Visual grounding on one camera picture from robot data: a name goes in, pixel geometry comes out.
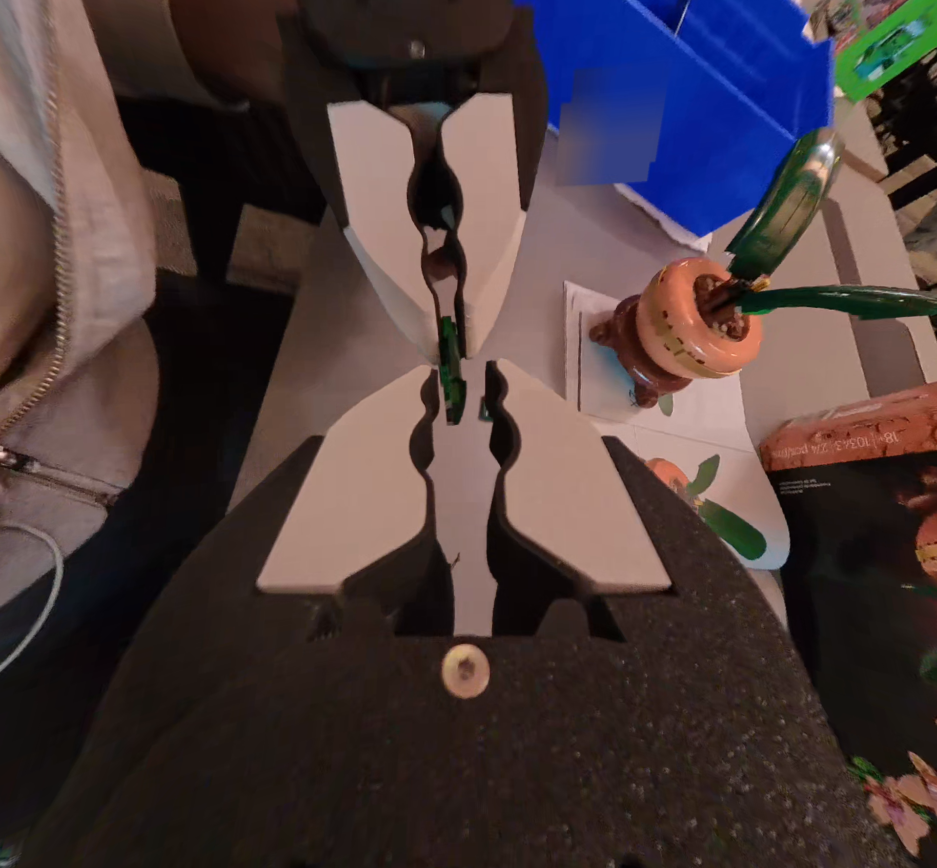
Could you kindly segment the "person's left forearm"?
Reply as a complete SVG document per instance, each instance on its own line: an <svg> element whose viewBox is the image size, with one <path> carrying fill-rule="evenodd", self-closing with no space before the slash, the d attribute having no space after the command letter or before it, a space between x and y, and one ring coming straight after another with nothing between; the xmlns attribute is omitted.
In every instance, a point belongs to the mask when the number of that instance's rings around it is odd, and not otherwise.
<svg viewBox="0 0 937 868"><path fill-rule="evenodd" d="M125 96L220 108L184 57L169 0L82 0L111 83Z"/></svg>

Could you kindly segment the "green toy box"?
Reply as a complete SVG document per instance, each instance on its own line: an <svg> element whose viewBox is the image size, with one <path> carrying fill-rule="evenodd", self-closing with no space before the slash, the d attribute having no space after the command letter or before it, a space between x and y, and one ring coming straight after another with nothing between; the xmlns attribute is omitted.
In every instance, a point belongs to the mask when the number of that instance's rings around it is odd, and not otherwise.
<svg viewBox="0 0 937 868"><path fill-rule="evenodd" d="M935 50L936 0L821 0L814 20L832 41L836 85L854 102Z"/></svg>

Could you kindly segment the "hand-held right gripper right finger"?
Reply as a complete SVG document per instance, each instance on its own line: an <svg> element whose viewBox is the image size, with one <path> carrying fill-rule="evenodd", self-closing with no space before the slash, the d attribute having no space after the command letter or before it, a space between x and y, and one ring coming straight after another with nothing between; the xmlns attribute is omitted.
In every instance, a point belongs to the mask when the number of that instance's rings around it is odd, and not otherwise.
<svg viewBox="0 0 937 868"><path fill-rule="evenodd" d="M671 578L617 468L627 448L515 363L486 364L498 463L486 530L494 637L533 637L571 602L563 636L622 638L609 598L668 593Z"/></svg>

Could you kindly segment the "blue storage bin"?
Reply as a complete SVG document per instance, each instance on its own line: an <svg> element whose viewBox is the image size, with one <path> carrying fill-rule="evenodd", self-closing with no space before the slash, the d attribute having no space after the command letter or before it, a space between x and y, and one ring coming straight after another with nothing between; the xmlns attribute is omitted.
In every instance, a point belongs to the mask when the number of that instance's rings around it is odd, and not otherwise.
<svg viewBox="0 0 937 868"><path fill-rule="evenodd" d="M794 143L833 122L833 54L792 0L517 0L533 10L559 132L570 104L629 187L692 237L752 210Z"/></svg>

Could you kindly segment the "person's dark pants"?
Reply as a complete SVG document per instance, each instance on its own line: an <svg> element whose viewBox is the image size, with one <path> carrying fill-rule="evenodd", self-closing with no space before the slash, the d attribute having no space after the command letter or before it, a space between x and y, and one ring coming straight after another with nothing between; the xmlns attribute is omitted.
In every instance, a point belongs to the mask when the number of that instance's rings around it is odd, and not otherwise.
<svg viewBox="0 0 937 868"><path fill-rule="evenodd" d="M49 807L79 753L128 640L183 558L224 516L257 421L291 302L228 284L249 206L255 242L301 267L326 205L285 115L120 100L145 169L175 180L195 276L160 269L145 333L158 359L143 464L103 527L64 563L50 616L2 672L2 846Z"/></svg>

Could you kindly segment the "person in beige hoodie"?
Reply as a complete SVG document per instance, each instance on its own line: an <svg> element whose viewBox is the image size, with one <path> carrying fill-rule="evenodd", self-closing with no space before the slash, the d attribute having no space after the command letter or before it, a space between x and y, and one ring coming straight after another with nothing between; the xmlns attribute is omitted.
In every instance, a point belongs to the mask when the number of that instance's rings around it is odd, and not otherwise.
<svg viewBox="0 0 937 868"><path fill-rule="evenodd" d="M158 405L156 239L92 0L2 0L2 603L98 532Z"/></svg>

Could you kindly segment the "dark orchid print toy box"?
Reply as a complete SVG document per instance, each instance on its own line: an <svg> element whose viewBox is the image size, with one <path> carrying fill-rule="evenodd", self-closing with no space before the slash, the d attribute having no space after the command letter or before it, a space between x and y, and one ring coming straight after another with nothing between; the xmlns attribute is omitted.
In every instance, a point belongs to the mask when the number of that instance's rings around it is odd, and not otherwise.
<svg viewBox="0 0 937 868"><path fill-rule="evenodd" d="M760 456L826 719L873 818L935 866L936 385L790 419Z"/></svg>

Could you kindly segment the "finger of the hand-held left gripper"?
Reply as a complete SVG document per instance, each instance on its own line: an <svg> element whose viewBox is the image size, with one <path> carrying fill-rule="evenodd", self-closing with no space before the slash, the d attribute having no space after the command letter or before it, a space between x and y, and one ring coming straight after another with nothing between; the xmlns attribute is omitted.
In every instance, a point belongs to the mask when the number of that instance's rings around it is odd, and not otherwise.
<svg viewBox="0 0 937 868"><path fill-rule="evenodd" d="M439 313L424 274L426 235L412 214L416 166L409 126L366 101L327 106L346 241L402 335L439 363Z"/></svg>
<svg viewBox="0 0 937 868"><path fill-rule="evenodd" d="M512 96L480 93L440 128L443 159L460 193L455 236L465 270L465 355L478 355L509 289L526 210L521 205Z"/></svg>

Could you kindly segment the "toy pot with green leaves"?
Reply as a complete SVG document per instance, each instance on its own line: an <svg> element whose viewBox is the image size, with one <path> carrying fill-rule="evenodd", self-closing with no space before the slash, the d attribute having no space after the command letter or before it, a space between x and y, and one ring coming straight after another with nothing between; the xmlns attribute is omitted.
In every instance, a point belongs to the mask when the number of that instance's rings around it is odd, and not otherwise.
<svg viewBox="0 0 937 868"><path fill-rule="evenodd" d="M659 405L696 380L721 380L752 362L760 317L782 309L827 310L861 321L932 317L935 294L866 285L774 289L771 276L827 201L844 143L831 127L798 139L727 251L725 268L702 257L665 265L639 295L592 323L590 342L611 350L639 408Z"/></svg>

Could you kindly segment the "person's left hand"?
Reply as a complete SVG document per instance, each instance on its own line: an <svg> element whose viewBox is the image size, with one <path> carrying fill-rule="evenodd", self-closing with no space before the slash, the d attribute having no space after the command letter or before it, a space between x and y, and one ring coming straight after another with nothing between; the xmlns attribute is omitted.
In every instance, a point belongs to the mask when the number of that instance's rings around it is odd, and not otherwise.
<svg viewBox="0 0 937 868"><path fill-rule="evenodd" d="M225 102L285 104L278 22L296 0L169 0L183 55L196 78Z"/></svg>

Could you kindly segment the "instruction booklet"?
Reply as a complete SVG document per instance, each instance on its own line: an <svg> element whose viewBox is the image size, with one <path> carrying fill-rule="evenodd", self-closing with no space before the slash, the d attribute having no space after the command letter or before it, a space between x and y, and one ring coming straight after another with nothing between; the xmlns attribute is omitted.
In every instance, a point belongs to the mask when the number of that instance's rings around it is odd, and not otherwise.
<svg viewBox="0 0 937 868"><path fill-rule="evenodd" d="M738 377L695 381L647 409L615 353L590 340L616 300L564 283L566 399L620 440L745 566L776 571L790 540L746 428Z"/></svg>

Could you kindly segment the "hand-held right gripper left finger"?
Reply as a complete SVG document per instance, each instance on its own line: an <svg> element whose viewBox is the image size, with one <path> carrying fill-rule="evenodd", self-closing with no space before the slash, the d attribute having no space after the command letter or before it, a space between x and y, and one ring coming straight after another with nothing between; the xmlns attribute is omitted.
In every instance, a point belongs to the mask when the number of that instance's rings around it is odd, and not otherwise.
<svg viewBox="0 0 937 868"><path fill-rule="evenodd" d="M403 636L449 637L454 592L428 469L439 375L418 366L322 437L257 588L376 603Z"/></svg>

